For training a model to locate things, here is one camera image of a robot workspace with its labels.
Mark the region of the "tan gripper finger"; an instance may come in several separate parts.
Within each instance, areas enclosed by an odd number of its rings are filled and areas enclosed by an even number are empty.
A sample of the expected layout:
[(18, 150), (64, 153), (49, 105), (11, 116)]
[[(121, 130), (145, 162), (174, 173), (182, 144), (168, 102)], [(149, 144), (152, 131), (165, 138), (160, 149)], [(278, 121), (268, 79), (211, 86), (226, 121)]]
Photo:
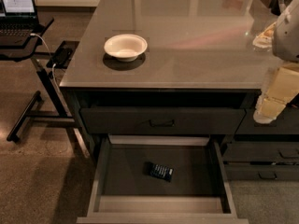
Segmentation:
[(274, 100), (261, 99), (258, 102), (257, 111), (260, 115), (270, 119), (276, 119), (286, 106)]
[(283, 104), (289, 103), (299, 93), (299, 67), (281, 66), (275, 73), (266, 97)]

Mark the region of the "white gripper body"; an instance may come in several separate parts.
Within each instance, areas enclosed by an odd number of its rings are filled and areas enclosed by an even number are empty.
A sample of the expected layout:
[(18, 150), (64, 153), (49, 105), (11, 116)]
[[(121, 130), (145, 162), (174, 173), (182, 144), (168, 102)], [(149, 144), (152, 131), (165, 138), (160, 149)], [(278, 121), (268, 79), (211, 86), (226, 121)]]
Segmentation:
[(255, 110), (254, 113), (253, 113), (253, 119), (254, 119), (255, 122), (257, 122), (259, 124), (269, 124), (272, 121), (274, 121), (273, 118), (269, 118), (267, 116), (264, 116), (263, 114), (261, 114), (257, 110)]

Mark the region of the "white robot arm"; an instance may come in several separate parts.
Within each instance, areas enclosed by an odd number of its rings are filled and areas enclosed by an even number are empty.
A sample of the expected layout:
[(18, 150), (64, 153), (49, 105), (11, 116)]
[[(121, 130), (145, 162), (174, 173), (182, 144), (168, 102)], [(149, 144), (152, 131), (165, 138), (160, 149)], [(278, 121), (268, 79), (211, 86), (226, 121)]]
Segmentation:
[(299, 0), (292, 0), (252, 44), (260, 49), (271, 48), (283, 61), (263, 82), (253, 114), (257, 123), (269, 124), (299, 93)]

